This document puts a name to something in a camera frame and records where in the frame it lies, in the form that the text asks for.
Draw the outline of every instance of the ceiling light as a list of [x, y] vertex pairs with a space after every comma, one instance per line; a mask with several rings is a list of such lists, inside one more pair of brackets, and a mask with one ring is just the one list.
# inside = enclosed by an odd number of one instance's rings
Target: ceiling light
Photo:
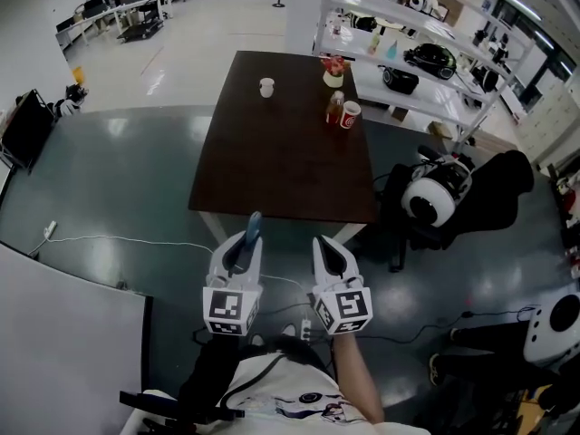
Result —
[[536, 18], [537, 21], [542, 21], [542, 18], [534, 10], [532, 10], [531, 8], [528, 8], [523, 3], [521, 3], [519, 0], [509, 0], [509, 1], [511, 3], [513, 3], [514, 5], [519, 6], [522, 10], [524, 10], [529, 15], [533, 16], [534, 18]]
[[554, 46], [538, 31], [536, 31], [536, 35], [542, 39], [542, 41], [544, 41], [544, 44], [546, 44], [548, 47], [550, 47], [552, 50], [554, 50]]
[[570, 71], [570, 68], [568, 68], [564, 62], [560, 62], [560, 64], [562, 64], [562, 67], [568, 72], [568, 74], [572, 75], [572, 71]]

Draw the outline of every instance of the person's arm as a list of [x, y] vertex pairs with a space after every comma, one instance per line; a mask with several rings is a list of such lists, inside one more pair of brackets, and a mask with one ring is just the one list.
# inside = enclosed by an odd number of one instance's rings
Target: person's arm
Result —
[[371, 424], [384, 422], [381, 397], [353, 333], [336, 335], [333, 341], [336, 379], [344, 398]]

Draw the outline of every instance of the white table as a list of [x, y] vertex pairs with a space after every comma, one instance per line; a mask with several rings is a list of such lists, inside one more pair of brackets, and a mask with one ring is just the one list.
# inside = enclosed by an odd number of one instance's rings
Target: white table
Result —
[[[167, 7], [168, 7], [168, 14], [169, 14], [169, 18], [173, 17], [173, 5], [171, 4], [171, 0], [166, 0], [167, 3]], [[119, 20], [119, 13], [123, 13], [126, 11], [130, 11], [133, 8], [138, 8], [139, 6], [143, 6], [145, 5], [147, 2], [149, 2], [149, 0], [140, 0], [139, 2], [135, 2], [132, 4], [128, 4], [128, 5], [120, 5], [120, 6], [115, 6], [114, 8], [110, 8], [107, 11], [103, 11], [102, 13], [99, 13], [91, 18], [87, 18], [87, 19], [82, 19], [81, 21], [79, 21], [78, 23], [75, 23], [69, 27], [67, 27], [66, 29], [62, 30], [61, 32], [57, 33], [56, 35], [60, 35], [60, 34], [68, 34], [69, 31], [71, 31], [73, 28], [75, 27], [80, 27], [81, 28], [81, 35], [82, 35], [82, 39], [84, 40], [85, 45], [89, 45], [89, 41], [87, 40], [87, 36], [84, 33], [84, 25], [86, 23], [92, 23], [93, 25], [95, 24], [95, 21], [97, 19], [101, 19], [106, 15], [114, 15], [115, 16], [115, 22], [117, 23], [117, 28], [119, 29], [119, 34], [122, 33], [122, 27], [121, 27], [121, 21]], [[161, 5], [161, 0], [157, 0], [157, 9], [159, 11], [159, 17], [163, 16], [163, 8]]]

